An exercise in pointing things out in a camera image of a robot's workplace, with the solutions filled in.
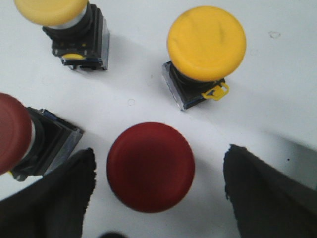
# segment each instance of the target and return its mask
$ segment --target white table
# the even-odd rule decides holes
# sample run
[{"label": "white table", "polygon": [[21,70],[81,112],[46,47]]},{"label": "white table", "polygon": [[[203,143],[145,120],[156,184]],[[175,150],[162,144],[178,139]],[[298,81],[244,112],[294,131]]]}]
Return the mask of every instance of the white table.
[{"label": "white table", "polygon": [[[83,237],[120,231],[130,238],[236,238],[225,199],[222,164],[229,144],[250,151],[315,188],[317,162],[297,154],[275,134],[317,149],[317,4],[314,0],[92,0],[111,33],[108,71],[72,71],[51,54],[41,27],[27,22],[12,0],[0,8],[0,91],[25,106],[45,108],[84,128],[75,151],[92,147],[97,186]],[[162,79],[173,21],[199,5],[214,5],[244,26],[247,52],[226,78],[230,93],[181,112]],[[190,192],[172,209],[144,214],[123,205],[106,179],[107,153],[128,127],[166,123],[188,140],[196,159]],[[33,183],[0,177],[0,199]]]}]

